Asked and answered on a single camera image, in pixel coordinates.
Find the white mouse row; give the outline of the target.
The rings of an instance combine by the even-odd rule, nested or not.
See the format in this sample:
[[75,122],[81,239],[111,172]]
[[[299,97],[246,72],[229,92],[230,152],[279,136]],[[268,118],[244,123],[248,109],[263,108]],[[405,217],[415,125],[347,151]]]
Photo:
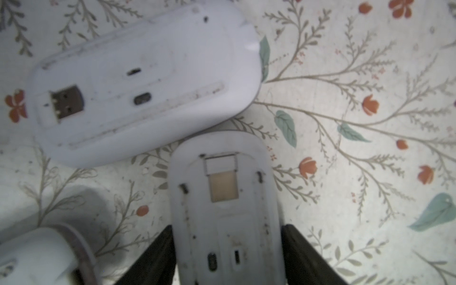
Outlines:
[[89,168],[227,121],[261,81],[254,25],[232,2],[197,1],[44,59],[24,93],[43,152]]

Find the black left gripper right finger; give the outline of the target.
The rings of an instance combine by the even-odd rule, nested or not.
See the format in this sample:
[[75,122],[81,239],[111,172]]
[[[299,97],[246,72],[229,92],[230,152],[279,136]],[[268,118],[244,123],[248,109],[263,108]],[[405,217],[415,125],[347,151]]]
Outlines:
[[347,285],[294,225],[281,227],[281,240],[289,285]]

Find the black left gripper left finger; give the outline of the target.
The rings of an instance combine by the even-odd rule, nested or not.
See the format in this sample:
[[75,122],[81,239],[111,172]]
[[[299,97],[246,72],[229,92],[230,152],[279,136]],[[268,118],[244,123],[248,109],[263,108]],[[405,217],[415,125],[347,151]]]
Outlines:
[[115,285],[171,285],[176,268],[172,226],[166,226]]

